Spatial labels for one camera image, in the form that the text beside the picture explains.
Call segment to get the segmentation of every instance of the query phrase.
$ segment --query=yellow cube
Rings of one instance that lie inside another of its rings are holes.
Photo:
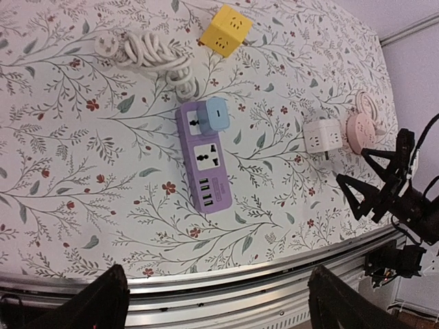
[[[212,23],[203,33],[200,41],[207,47],[228,57],[246,38],[252,21],[228,5],[213,17]]]

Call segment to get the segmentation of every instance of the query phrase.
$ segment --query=floral tablecloth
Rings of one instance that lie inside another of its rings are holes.
[[[376,229],[353,219],[337,173],[378,184],[347,146],[305,152],[302,125],[346,122],[368,91],[397,131],[377,35],[331,2],[237,0],[254,25],[234,54],[199,43],[217,0],[0,2],[0,271],[130,277],[255,264]],[[100,32],[151,30],[193,58],[197,99],[223,97],[233,206],[191,202],[163,76],[122,71],[94,52]]]

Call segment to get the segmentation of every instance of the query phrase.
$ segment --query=pink round object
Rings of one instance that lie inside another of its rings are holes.
[[[364,148],[370,149],[374,147],[377,141],[373,122],[364,113],[349,118],[346,125],[346,134],[349,145],[356,154],[361,154],[361,150]]]

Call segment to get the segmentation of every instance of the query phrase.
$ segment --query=purple power strip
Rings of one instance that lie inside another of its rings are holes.
[[[218,133],[205,136],[198,123],[197,108],[205,101],[184,103],[176,111],[178,133],[195,209],[205,214],[227,209],[232,193]]]

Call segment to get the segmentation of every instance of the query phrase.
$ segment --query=white power cord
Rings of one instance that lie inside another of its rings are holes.
[[[95,50],[120,67],[148,73],[166,71],[166,82],[176,87],[179,98],[190,99],[195,95],[191,58],[169,49],[156,34],[146,32],[137,36],[128,32],[122,44],[112,34],[102,34],[95,40]]]

